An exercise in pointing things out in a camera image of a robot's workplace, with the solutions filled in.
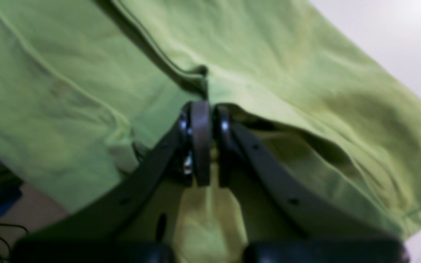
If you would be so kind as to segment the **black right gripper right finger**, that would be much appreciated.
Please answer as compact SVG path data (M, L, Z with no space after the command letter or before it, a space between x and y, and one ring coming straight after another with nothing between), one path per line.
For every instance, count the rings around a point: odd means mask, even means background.
M244 263L408 263L395 236L342 212L304 187L227 107L214 110L219 186L239 201Z

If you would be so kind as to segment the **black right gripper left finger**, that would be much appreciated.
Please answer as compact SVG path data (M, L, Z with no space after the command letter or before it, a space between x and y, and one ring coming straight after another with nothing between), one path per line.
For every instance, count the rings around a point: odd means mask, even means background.
M18 241L13 263L171 263L180 198L210 184L209 103L187 103L139 167L112 191Z

